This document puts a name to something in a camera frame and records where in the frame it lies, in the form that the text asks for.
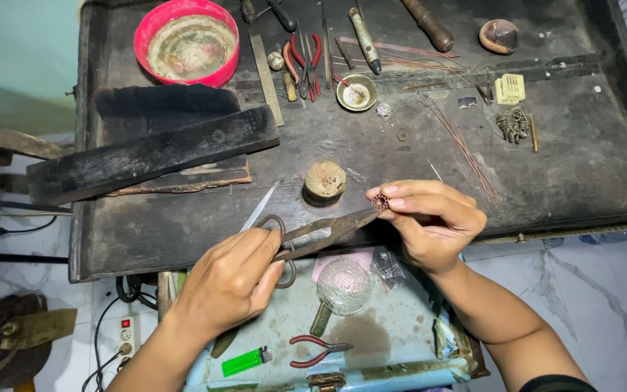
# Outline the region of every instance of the forearm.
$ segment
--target forearm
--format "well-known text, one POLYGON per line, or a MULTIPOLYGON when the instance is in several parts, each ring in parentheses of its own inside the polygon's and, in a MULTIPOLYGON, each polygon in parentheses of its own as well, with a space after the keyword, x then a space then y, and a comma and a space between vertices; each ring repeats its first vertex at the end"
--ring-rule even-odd
POLYGON ((166 315, 131 361, 113 378, 107 392, 176 392, 209 338, 193 335, 180 341, 176 326, 166 315))
POLYGON ((428 275, 461 323, 484 343, 506 343, 550 328, 521 299, 461 261, 449 271, 428 275))

